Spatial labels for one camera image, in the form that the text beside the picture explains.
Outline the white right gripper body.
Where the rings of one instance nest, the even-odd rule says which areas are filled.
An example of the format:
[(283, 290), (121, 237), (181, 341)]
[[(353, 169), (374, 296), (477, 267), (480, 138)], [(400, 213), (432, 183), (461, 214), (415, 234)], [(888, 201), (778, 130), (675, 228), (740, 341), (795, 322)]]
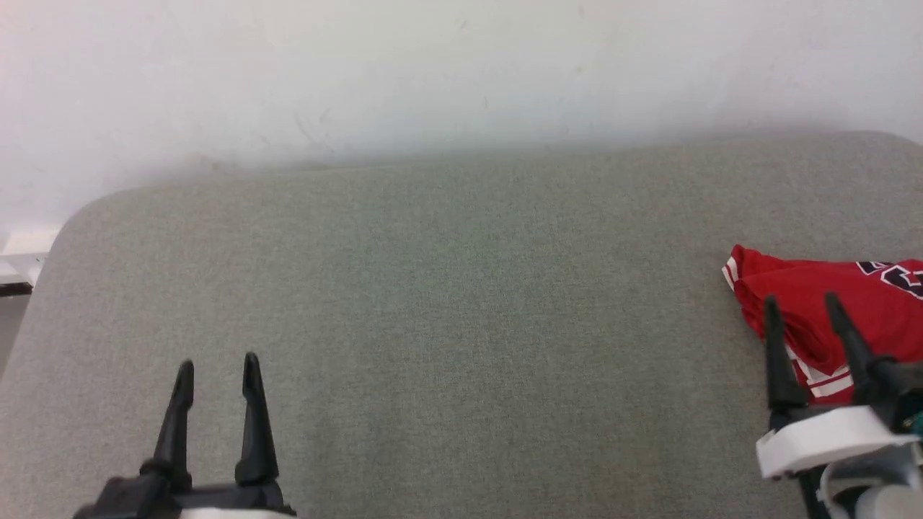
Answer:
[(757, 440), (762, 479), (814, 469), (887, 447), (920, 441), (919, 435), (895, 433), (867, 405), (841, 407), (769, 431)]

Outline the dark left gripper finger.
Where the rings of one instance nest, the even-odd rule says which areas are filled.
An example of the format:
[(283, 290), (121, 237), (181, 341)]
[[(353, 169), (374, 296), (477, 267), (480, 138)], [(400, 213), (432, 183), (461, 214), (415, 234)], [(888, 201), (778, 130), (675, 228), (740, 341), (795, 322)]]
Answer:
[(256, 352), (245, 355), (242, 394), (245, 400), (244, 431), (241, 457), (235, 464), (235, 483), (238, 486), (274, 483), (279, 476), (279, 463)]
[(174, 492), (188, 492), (192, 487), (191, 473), (187, 469), (187, 418), (194, 401), (194, 387), (193, 361), (185, 359), (172, 385), (155, 449), (141, 464), (141, 475), (164, 477)]

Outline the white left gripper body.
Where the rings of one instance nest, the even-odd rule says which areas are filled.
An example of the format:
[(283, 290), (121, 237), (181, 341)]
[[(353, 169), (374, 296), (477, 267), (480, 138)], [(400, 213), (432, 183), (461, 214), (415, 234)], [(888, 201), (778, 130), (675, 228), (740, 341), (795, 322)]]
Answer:
[(296, 518), (276, 483), (178, 490), (159, 475), (107, 481), (95, 502), (74, 518)]

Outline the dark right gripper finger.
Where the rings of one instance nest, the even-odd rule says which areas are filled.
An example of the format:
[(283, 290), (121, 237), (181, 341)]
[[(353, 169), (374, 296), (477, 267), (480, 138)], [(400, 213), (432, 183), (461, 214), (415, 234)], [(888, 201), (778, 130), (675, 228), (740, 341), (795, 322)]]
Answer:
[(886, 384), (879, 367), (896, 361), (890, 355), (875, 355), (845, 311), (836, 293), (825, 293), (825, 305), (834, 332), (839, 337), (852, 377), (854, 405), (871, 405), (884, 397)]
[(785, 323), (774, 296), (764, 302), (764, 352), (767, 407), (784, 414), (810, 404), (810, 391), (798, 383), (797, 372), (785, 344)]

